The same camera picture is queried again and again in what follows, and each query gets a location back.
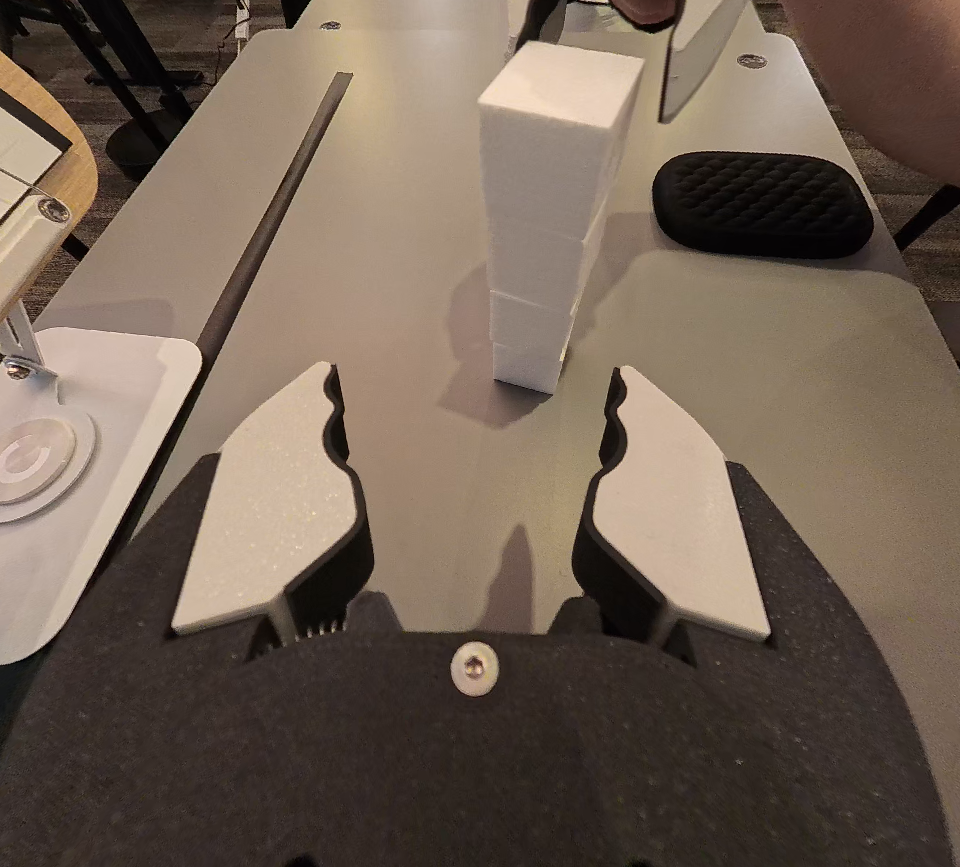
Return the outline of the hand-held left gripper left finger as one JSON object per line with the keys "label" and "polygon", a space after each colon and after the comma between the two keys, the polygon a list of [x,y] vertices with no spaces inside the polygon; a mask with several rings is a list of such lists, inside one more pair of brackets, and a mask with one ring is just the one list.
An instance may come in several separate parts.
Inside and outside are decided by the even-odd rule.
{"label": "hand-held left gripper left finger", "polygon": [[339,371],[318,362],[224,441],[174,633],[266,618],[289,646],[345,615],[375,558],[344,414]]}

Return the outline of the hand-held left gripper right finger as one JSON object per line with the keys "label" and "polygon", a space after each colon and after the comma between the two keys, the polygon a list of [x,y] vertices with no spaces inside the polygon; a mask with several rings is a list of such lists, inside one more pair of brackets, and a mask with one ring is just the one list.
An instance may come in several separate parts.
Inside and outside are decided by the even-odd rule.
{"label": "hand-held left gripper right finger", "polygon": [[604,413],[572,571],[606,631],[660,648],[681,625],[766,643],[771,624],[722,449],[634,367],[613,370]]}

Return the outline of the white foam cube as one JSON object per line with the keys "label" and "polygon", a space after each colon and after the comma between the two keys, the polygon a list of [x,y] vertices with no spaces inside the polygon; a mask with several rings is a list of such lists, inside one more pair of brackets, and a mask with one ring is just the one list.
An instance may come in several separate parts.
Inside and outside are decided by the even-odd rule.
{"label": "white foam cube", "polygon": [[478,101],[493,227],[584,240],[625,150],[645,59],[529,41]]}
{"label": "white foam cube", "polygon": [[585,236],[579,239],[509,218],[487,217],[490,290],[574,314],[601,249],[609,202],[601,203]]}
{"label": "white foam cube", "polygon": [[517,351],[559,356],[569,342],[580,301],[553,308],[489,292],[489,339]]}
{"label": "white foam cube", "polygon": [[561,377],[568,350],[540,353],[493,343],[492,376],[495,381],[552,396]]}

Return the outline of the person's right forearm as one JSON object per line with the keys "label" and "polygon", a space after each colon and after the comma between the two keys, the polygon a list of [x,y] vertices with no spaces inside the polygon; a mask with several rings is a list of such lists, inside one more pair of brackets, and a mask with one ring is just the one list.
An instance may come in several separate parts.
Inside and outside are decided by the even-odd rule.
{"label": "person's right forearm", "polygon": [[877,150],[959,183],[959,0],[779,0],[846,119]]}

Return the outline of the white document stand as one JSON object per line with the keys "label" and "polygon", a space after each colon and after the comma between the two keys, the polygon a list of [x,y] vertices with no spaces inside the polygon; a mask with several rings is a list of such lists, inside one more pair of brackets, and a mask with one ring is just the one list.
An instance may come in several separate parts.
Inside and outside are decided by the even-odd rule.
{"label": "white document stand", "polygon": [[34,187],[2,219],[4,668],[65,626],[202,368],[176,338],[34,331],[21,294],[70,220]]}

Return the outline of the black mesh wrist rest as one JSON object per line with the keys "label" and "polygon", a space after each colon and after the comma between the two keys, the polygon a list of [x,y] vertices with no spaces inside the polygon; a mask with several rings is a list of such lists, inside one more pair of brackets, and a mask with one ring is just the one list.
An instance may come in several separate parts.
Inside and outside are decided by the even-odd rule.
{"label": "black mesh wrist rest", "polygon": [[846,169],[793,153],[677,155],[653,179],[652,207],[670,240],[720,256],[839,260],[858,254],[875,230]]}

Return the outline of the black metal leg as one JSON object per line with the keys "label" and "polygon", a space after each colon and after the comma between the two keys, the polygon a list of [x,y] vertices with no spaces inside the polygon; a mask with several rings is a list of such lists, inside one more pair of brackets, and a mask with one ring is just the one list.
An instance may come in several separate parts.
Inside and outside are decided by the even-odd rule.
{"label": "black metal leg", "polygon": [[958,207],[959,187],[953,185],[942,187],[895,233],[896,248],[900,252],[905,251]]}

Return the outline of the black floor stand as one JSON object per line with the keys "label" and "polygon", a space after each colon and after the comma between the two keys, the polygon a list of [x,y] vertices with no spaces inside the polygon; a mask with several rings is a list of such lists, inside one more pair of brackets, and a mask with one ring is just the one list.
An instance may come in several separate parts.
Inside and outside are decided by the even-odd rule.
{"label": "black floor stand", "polygon": [[131,180],[154,167],[194,115],[179,82],[150,44],[124,0],[39,0],[128,119],[105,152]]}

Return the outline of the wooden document board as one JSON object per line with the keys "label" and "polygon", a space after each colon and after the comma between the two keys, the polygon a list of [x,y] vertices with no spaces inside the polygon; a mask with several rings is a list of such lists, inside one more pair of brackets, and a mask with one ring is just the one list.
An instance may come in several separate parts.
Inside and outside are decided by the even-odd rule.
{"label": "wooden document board", "polygon": [[64,134],[72,147],[8,217],[1,220],[1,317],[5,321],[47,263],[72,236],[97,195],[90,144],[66,109],[37,80],[1,55],[1,92]]}

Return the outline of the printed instruction sheet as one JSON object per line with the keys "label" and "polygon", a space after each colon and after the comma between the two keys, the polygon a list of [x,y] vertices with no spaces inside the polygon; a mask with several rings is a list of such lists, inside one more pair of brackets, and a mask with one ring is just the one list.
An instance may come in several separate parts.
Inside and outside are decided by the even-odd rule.
{"label": "printed instruction sheet", "polygon": [[4,221],[72,147],[71,140],[1,91],[1,220]]}

